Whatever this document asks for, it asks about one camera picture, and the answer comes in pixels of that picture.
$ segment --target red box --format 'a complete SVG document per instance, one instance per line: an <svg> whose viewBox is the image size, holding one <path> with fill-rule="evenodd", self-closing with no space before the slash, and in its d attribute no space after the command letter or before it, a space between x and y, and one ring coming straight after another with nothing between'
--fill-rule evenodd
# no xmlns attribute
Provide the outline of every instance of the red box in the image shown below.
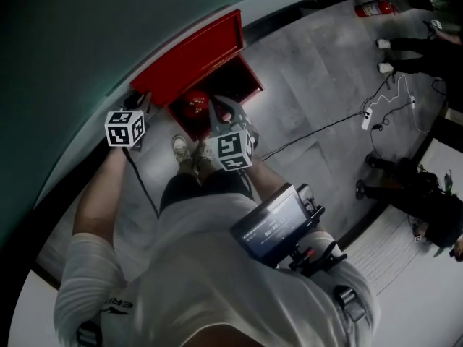
<svg viewBox="0 0 463 347"><path fill-rule="evenodd" d="M193 140L201 139L210 128L208 111L201 111L197 118L187 118L182 100L185 92L201 90L243 103L263 90L238 54L242 47L241 16L235 10L173 47L131 85L140 93L151 91L153 103L167 106Z"/></svg>

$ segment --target shoe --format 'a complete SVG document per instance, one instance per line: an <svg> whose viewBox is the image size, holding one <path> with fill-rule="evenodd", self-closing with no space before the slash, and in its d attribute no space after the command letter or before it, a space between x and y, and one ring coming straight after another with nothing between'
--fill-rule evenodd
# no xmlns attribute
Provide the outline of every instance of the shoe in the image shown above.
<svg viewBox="0 0 463 347"><path fill-rule="evenodd" d="M193 161L188 150L187 141L183 136L175 135L172 138L172 151L178 163L185 162L186 160Z"/></svg>
<svg viewBox="0 0 463 347"><path fill-rule="evenodd" d="M380 73L392 73L394 68L390 63L380 63L378 64L378 71Z"/></svg>
<svg viewBox="0 0 463 347"><path fill-rule="evenodd" d="M390 49L391 41L385 40L384 38L379 38L376 40L376 46L378 49Z"/></svg>
<svg viewBox="0 0 463 347"><path fill-rule="evenodd" d="M209 162L212 164L214 159L214 154L211 148L211 139L204 139L195 151L195 165L198 168L202 162Z"/></svg>
<svg viewBox="0 0 463 347"><path fill-rule="evenodd" d="M363 199L364 196L365 196L365 184L363 183L362 180L359 180L355 184L355 197L358 200L361 200Z"/></svg>
<svg viewBox="0 0 463 347"><path fill-rule="evenodd" d="M369 167L375 168L375 161L376 158L370 153L365 157L365 163L369 165Z"/></svg>

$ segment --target small display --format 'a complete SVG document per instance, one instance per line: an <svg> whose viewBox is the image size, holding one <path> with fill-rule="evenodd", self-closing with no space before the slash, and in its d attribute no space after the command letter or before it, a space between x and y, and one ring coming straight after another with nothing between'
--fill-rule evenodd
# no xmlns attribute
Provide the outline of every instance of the small display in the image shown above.
<svg viewBox="0 0 463 347"><path fill-rule="evenodd" d="M252 230L242 236L243 242L258 256L269 253L294 230L307 221L296 193L275 207Z"/></svg>

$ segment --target gray floor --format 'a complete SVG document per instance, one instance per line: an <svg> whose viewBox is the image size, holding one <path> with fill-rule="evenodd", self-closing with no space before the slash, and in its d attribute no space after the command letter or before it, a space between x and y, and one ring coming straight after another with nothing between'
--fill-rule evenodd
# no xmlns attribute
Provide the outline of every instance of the gray floor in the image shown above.
<svg viewBox="0 0 463 347"><path fill-rule="evenodd" d="M385 56L416 56L380 51L375 47L375 39L425 38L427 29L422 21L436 16L423 10L407 11L405 0L392 1L401 14L360 19L354 14L357 0L345 1L293 22L242 51L265 88L245 104L261 135L257 154L263 155L358 112L362 101L374 94L385 79L376 70L379 61ZM431 90L433 78L425 74L407 75L407 81L417 100L417 123L421 130L428 130L443 97ZM390 91L382 91L388 98L396 92L396 85ZM373 122L406 103L404 93L402 87L402 96L392 104L381 101L374 108ZM391 125L373 135L378 151L391 159L412 155L425 137L415 128L412 109L406 107L389 118ZM134 158L151 197L159 205L163 188L177 169L171 138L184 132L164 110L150 124L144 150ZM372 184L379 179L379 174L363 163L372 145L370 133L362 131L360 125L361 117L350 119L268 159L269 166L289 182L297 187L302 183L312 187L318 204L326 207L323 224L335 238L345 234L374 204L357 201L354 195L358 179ZM62 274L76 205L77 200L37 258L38 264L55 278ZM114 240L127 280L146 268L155 239L156 219L128 168Z"/></svg>

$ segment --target white cable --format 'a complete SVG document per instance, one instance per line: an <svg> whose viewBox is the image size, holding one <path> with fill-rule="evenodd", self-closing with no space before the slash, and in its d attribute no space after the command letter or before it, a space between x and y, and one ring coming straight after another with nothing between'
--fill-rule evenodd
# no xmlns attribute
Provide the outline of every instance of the white cable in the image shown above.
<svg viewBox="0 0 463 347"><path fill-rule="evenodd" d="M387 101L388 103L392 103L394 100L396 100L396 99L400 96L400 80L401 80L402 78L405 79L405 87L406 87L406 89L407 89L407 94L408 94L409 99L410 99L412 102L415 101L415 99L410 95L410 91L409 91L409 89L408 89L407 77L405 76L405 74L403 74L403 75L402 75L401 77L399 77L399 79L397 80L397 96L394 96L391 100L389 100L386 96L380 95L379 98L378 98L378 100L376 101L376 103L371 103L371 104L369 105L368 108L371 108L372 106L375 106L376 104L378 104L379 101L381 100L381 98L385 98L386 101ZM413 113L413 121L415 122L415 127L416 127L417 131L418 131L418 132L421 132L422 134L427 134L430 130L428 130L428 131L423 131L423 130L421 130L421 129L418 127L417 118L416 118L416 116L415 116L415 107L414 107L414 106L412 106L412 113Z"/></svg>

